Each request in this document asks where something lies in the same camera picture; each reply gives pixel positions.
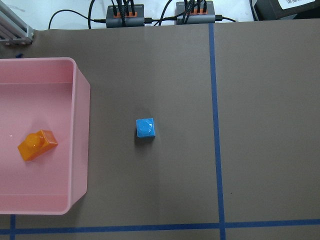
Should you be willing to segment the small blue block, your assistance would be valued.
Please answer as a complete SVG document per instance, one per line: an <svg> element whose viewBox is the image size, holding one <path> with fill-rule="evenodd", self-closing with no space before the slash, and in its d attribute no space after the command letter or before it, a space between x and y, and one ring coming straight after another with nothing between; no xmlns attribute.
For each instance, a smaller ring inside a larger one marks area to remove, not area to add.
<svg viewBox="0 0 320 240"><path fill-rule="evenodd" d="M153 138L156 136L153 118L142 118L136 120L136 134L138 138Z"/></svg>

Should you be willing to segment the orange block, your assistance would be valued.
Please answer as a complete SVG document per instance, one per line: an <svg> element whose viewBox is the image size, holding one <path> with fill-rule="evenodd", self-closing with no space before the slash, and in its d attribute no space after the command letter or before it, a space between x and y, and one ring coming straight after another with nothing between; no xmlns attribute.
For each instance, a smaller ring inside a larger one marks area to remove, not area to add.
<svg viewBox="0 0 320 240"><path fill-rule="evenodd" d="M39 130L28 134L17 146L17 149L25 162L32 161L51 149L58 146L54 134L50 130Z"/></svg>

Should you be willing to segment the pink plastic box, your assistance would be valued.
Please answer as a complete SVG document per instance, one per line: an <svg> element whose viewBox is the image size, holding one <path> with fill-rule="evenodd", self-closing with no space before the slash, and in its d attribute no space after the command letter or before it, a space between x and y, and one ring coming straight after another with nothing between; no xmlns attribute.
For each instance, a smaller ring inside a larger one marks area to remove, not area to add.
<svg viewBox="0 0 320 240"><path fill-rule="evenodd" d="M0 212L63 215L87 192L90 84L69 57L0 61ZM49 130L58 145L24 161L18 145Z"/></svg>

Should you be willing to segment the left grey usb hub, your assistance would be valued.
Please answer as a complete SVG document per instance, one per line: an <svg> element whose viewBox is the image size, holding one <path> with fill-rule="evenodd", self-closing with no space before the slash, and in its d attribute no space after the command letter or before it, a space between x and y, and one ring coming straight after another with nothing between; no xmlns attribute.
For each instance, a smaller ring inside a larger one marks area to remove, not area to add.
<svg viewBox="0 0 320 240"><path fill-rule="evenodd" d="M124 12L121 16L118 6L109 5L106 11L105 24L107 28L122 28L122 27L144 27L145 15L144 5L135 4L134 12L132 6L128 6L128 13Z"/></svg>

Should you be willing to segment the black power adapter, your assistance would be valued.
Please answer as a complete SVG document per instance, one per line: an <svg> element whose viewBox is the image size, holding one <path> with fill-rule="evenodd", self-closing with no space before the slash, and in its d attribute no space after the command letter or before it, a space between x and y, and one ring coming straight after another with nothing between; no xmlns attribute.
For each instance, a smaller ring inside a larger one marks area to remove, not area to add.
<svg viewBox="0 0 320 240"><path fill-rule="evenodd" d="M255 21L319 19L319 0L250 0Z"/></svg>

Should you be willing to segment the aluminium frame post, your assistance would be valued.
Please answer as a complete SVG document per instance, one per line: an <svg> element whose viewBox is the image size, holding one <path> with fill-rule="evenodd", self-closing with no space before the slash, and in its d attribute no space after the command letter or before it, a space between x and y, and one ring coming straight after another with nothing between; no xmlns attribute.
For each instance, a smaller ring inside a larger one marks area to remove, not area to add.
<svg viewBox="0 0 320 240"><path fill-rule="evenodd" d="M0 1L0 43L4 46L30 45L34 29Z"/></svg>

